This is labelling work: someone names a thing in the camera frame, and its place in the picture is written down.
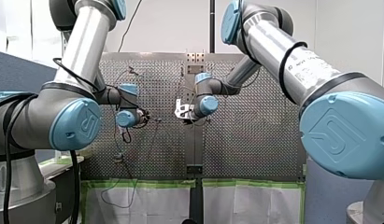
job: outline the green tape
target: green tape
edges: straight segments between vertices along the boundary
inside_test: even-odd
[[[305,224],[305,194],[306,194],[306,185],[303,184],[300,192],[300,224]]]
[[[83,181],[83,184],[89,189],[105,189],[112,188],[143,188],[143,189],[189,189],[195,188],[194,180],[130,180],[130,179],[113,179],[113,180],[90,180]]]
[[[247,179],[204,179],[203,187],[234,187],[234,186],[251,186],[259,188],[276,188],[276,189],[301,189],[304,183],[295,182],[275,182],[263,180],[247,180]]]
[[[86,214],[87,214],[87,194],[89,192],[89,188],[86,184],[81,183],[81,202],[80,202],[80,210],[81,210],[81,224],[86,224]]]

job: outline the white cloth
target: white cloth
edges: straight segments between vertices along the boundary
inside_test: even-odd
[[[103,188],[89,189],[86,199],[85,224],[180,224],[189,217],[189,188],[151,189],[114,188],[103,196]]]
[[[209,224],[299,224],[303,189],[235,185],[204,187],[204,222]]]

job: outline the black strap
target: black strap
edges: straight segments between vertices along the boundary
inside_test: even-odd
[[[20,160],[23,158],[31,157],[35,155],[34,150],[27,150],[23,152],[16,152],[16,153],[11,153],[11,160]],[[6,161],[6,155],[0,155],[0,161]]]
[[[7,128],[8,128],[8,124],[11,122],[11,118],[13,117],[13,113],[14,113],[14,110],[16,109],[17,105],[19,103],[21,103],[22,101],[21,100],[17,100],[15,102],[13,102],[6,110],[6,113],[3,117],[3,124],[2,124],[2,128],[3,128],[3,133],[6,133],[7,132]],[[17,142],[14,140],[13,138],[13,135],[10,134],[9,136],[9,143],[16,147],[16,148],[19,148],[19,149],[24,149],[24,150],[29,150],[29,148],[25,148],[25,147],[22,147],[20,145],[17,144]]]
[[[346,82],[346,81],[349,81],[349,80],[352,80],[354,78],[359,78],[359,77],[366,77],[366,75],[362,74],[362,73],[347,73],[341,77],[336,77],[330,81],[328,81],[327,83],[323,84],[319,89],[317,89],[316,91],[314,91],[306,100],[305,102],[303,103],[303,105],[301,106],[300,108],[300,111],[299,111],[299,118],[302,117],[303,115],[303,112],[305,112],[305,109],[311,104],[313,103],[313,101],[317,100],[318,98],[320,98],[323,94],[325,94],[327,91],[333,89],[334,87]]]
[[[297,49],[299,47],[305,47],[307,48],[307,43],[306,42],[297,42],[293,45],[293,47],[291,47],[290,49],[288,49],[286,52],[285,52],[285,55],[284,57],[282,58],[282,61],[281,61],[281,64],[279,65],[279,72],[278,72],[278,82],[279,82],[279,86],[281,87],[282,89],[282,92],[285,94],[285,96],[294,104],[296,104],[294,102],[294,100],[292,99],[292,97],[290,96],[290,94],[288,93],[287,91],[287,88],[285,87],[285,83],[284,83],[284,72],[285,72],[285,64],[287,63],[288,61],[288,58],[291,56],[292,52],[294,49]]]
[[[11,103],[15,100],[26,100],[28,97],[31,96],[32,93],[30,92],[22,92],[22,93],[17,93],[15,95],[10,95],[4,99],[0,100],[0,107],[3,105],[6,105],[8,103]]]
[[[92,94],[90,94],[88,91],[85,91],[81,88],[78,88],[69,84],[65,84],[65,83],[50,82],[42,86],[42,90],[45,90],[45,89],[58,89],[58,90],[72,91],[95,101],[95,97]]]

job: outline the white curtain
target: white curtain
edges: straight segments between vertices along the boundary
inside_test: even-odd
[[[0,0],[0,51],[55,67],[62,39],[50,15],[49,0]]]

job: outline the metal post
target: metal post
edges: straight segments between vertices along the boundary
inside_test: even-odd
[[[209,53],[215,53],[215,0],[210,0],[210,10],[209,10]]]
[[[186,62],[187,73],[185,75],[185,85],[189,89],[194,89],[195,76],[205,71],[204,53],[188,54]],[[183,95],[184,103],[190,103],[195,97],[195,93],[185,90]],[[195,188],[191,189],[189,217],[198,224],[204,223],[204,194],[203,194],[203,120],[195,121],[185,126],[186,134],[186,164],[189,179],[195,180]]]

